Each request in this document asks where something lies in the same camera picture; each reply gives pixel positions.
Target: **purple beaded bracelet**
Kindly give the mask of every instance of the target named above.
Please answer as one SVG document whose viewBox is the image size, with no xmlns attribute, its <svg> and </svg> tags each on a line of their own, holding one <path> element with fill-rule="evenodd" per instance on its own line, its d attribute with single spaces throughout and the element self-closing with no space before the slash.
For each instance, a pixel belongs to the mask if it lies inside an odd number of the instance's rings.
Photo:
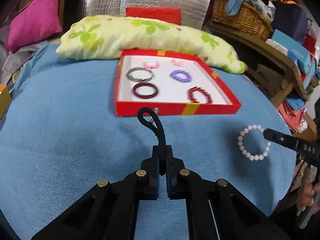
<svg viewBox="0 0 320 240">
<path fill-rule="evenodd" d="M 178 74 L 184 74 L 186 76 L 186 78 L 180 78 L 178 76 Z M 179 82 L 182 82 L 182 83 L 189 83 L 192 80 L 191 75 L 187 71 L 182 70 L 182 69 L 177 69 L 177 70 L 171 72 L 170 76 L 173 79 L 175 79 L 176 81 L 179 81 Z"/>
</svg>

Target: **wicker basket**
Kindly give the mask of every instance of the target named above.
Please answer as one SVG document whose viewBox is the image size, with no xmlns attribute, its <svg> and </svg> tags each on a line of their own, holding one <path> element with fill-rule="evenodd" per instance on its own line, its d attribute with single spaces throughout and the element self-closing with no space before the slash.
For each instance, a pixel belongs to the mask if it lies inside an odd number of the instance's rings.
<svg viewBox="0 0 320 240">
<path fill-rule="evenodd" d="M 228 25 L 263 41 L 271 36 L 273 33 L 271 23 L 265 20 L 253 6 L 243 2 L 239 12 L 234 16 L 229 16 L 225 11 L 228 1 L 213 0 L 212 20 L 214 22 Z"/>
</svg>

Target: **gray bangle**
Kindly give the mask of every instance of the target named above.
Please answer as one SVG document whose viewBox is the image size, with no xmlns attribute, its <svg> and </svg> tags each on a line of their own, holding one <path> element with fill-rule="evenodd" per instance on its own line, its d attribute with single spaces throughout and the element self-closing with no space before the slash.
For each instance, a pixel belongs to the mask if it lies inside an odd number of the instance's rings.
<svg viewBox="0 0 320 240">
<path fill-rule="evenodd" d="M 138 70 L 144 70 L 144 71 L 148 71 L 150 74 L 151 74 L 151 77 L 149 78 L 134 78 L 133 76 L 131 76 L 130 74 L 134 71 L 138 71 Z M 142 82 L 149 82 L 151 81 L 154 77 L 155 77 L 155 74 L 153 73 L 152 70 L 149 70 L 149 69 L 145 69 L 143 67 L 134 67 L 132 69 L 130 69 L 127 73 L 126 73 L 126 77 L 128 79 L 130 79 L 131 81 L 134 81 L 134 82 L 138 82 L 138 83 L 142 83 Z"/>
</svg>

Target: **white beaded bracelet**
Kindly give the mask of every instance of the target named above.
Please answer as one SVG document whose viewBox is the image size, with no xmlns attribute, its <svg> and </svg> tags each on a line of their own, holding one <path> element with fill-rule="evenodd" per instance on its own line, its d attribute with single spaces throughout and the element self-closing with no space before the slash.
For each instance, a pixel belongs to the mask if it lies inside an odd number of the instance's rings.
<svg viewBox="0 0 320 240">
<path fill-rule="evenodd" d="M 263 154 L 260 155 L 251 155 L 251 153 L 247 152 L 246 149 L 243 146 L 243 137 L 246 133 L 248 133 L 251 130 L 259 130 L 261 133 L 264 132 L 264 129 L 261 128 L 260 125 L 248 125 L 247 128 L 244 128 L 243 131 L 240 132 L 240 136 L 238 137 L 238 146 L 239 146 L 239 150 L 242 152 L 243 155 L 245 155 L 250 161 L 262 161 L 265 157 L 268 157 L 268 151 L 270 150 L 270 146 L 271 146 L 271 142 L 267 141 L 267 146 L 265 148 L 265 151 L 263 152 Z"/>
</svg>

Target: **yellow floral pillow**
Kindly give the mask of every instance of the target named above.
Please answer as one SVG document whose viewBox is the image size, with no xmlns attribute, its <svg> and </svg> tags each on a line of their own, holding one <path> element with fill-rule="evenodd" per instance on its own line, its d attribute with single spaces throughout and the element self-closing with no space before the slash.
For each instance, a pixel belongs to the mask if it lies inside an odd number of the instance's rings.
<svg viewBox="0 0 320 240">
<path fill-rule="evenodd" d="M 74 59 L 115 59 L 124 49 L 156 49 L 198 56 L 209 66 L 242 74 L 247 65 L 234 48 L 209 33 L 159 20 L 96 15 L 85 17 L 61 37 L 57 53 Z"/>
</svg>

